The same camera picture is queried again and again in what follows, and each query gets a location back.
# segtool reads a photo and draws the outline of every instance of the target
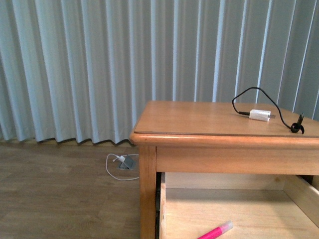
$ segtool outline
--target pink highlighter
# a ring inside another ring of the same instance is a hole
[[[206,233],[205,235],[202,235],[198,239],[215,239],[232,228],[233,228],[233,223],[231,221],[228,221],[220,225],[219,227],[215,228],[214,230]]]

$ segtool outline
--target table top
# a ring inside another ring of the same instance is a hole
[[[268,122],[239,115],[231,103],[151,101],[147,104],[134,133],[187,135],[255,135],[283,137],[319,137],[319,122],[304,118],[305,134],[292,133],[281,122],[275,106],[236,103],[239,111],[268,110],[275,119]],[[299,115],[282,110],[285,122],[297,122]]]
[[[236,103],[236,108],[268,110],[276,118],[268,122],[249,119],[236,113],[231,103],[151,101],[130,140],[136,145],[319,148],[318,121],[305,117],[305,134],[292,133],[273,105]],[[299,118],[283,109],[282,116],[288,125]]]

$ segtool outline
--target white cable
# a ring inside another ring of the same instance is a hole
[[[125,154],[124,156],[137,156],[138,154]],[[131,181],[131,180],[136,180],[136,179],[139,179],[140,177],[136,177],[136,178],[128,178],[128,179],[121,179],[121,178],[117,178],[115,177],[114,175],[112,175],[109,170],[108,170],[108,159],[109,159],[109,156],[115,156],[116,158],[113,159],[113,162],[117,159],[120,158],[120,156],[116,155],[116,154],[113,154],[113,153],[109,153],[108,156],[106,157],[106,162],[105,162],[105,168],[106,168],[106,171],[108,172],[108,174],[116,179],[116,180],[119,180],[119,181]]]

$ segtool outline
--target table apron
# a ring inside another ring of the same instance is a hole
[[[319,149],[157,147],[157,172],[319,175]]]

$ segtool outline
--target highlighter cap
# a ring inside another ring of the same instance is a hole
[[[226,223],[224,223],[223,225],[219,226],[221,231],[222,231],[222,234],[224,234],[225,232],[229,231],[230,229],[233,228],[233,223],[231,221],[228,221]]]

